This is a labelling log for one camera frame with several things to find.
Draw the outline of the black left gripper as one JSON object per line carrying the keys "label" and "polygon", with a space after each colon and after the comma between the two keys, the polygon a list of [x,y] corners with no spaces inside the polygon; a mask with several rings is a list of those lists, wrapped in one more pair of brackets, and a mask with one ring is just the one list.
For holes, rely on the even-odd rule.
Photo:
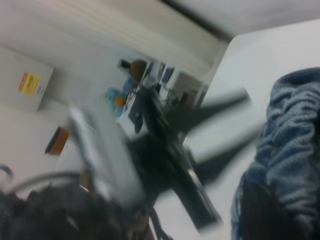
{"label": "black left gripper", "polygon": [[248,145],[256,141],[263,125],[255,125],[242,139],[218,153],[198,157],[186,150],[178,131],[192,128],[223,111],[250,100],[246,91],[225,101],[204,107],[182,107],[172,110],[172,124],[152,89],[140,88],[135,95],[137,112],[142,116],[147,133],[127,141],[127,147],[149,200],[165,189],[174,190],[194,226],[200,230],[218,221],[203,185],[214,182]]}

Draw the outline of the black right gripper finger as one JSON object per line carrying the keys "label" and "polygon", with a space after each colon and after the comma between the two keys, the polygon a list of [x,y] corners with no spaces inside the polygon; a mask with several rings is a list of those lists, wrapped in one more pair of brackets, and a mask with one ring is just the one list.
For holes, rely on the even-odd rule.
{"label": "black right gripper finger", "polygon": [[303,234],[266,188],[243,187],[240,230],[244,240],[301,240]]}

